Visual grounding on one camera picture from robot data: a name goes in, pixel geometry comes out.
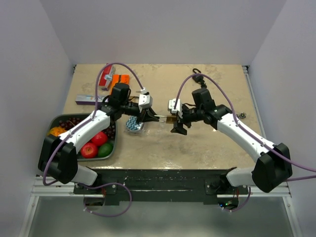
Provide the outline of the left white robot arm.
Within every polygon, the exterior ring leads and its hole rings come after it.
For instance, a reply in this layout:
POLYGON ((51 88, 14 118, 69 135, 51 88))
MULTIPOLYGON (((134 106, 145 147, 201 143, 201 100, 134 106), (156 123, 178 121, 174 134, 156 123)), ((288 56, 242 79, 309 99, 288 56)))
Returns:
POLYGON ((38 168, 43 177, 51 176, 56 182, 81 183, 92 194, 102 189, 96 171, 78 164, 77 154, 98 132, 114 124, 122 115, 135 116, 137 122, 158 121, 152 109, 153 98, 141 89, 138 101, 131 102, 130 87, 117 83, 110 95, 82 122, 58 135, 45 137, 38 168))

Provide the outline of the brass padlock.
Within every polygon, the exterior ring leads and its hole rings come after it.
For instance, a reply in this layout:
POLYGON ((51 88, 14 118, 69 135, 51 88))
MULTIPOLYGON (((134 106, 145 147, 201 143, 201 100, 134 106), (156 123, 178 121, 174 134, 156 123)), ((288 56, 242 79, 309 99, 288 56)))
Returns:
POLYGON ((161 115, 155 115, 156 118, 158 118, 158 122, 163 122, 167 124, 173 124, 177 121, 177 117, 174 115, 168 115, 168 116, 161 116, 161 115))

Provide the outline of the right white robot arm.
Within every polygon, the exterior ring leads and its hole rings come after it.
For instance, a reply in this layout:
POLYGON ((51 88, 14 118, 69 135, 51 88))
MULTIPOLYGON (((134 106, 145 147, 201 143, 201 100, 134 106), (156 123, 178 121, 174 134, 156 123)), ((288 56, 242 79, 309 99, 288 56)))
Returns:
POLYGON ((254 167, 233 167, 221 175, 219 191, 231 194, 238 186, 256 186, 269 193, 292 176, 289 163, 289 148, 268 141, 234 117, 231 109, 225 105, 216 105, 206 88, 192 92, 193 108, 188 108, 180 99, 171 99, 168 110, 176 117, 172 133, 187 135, 192 122, 203 121, 230 137, 255 161, 254 167))

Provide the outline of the astronaut keychain with keys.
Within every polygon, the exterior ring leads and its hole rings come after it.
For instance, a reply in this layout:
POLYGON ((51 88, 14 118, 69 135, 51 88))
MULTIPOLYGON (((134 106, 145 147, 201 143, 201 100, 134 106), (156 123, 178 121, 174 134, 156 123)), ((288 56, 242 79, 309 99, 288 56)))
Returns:
POLYGON ((237 113, 236 116, 238 119, 244 119, 246 118, 246 113, 237 113))

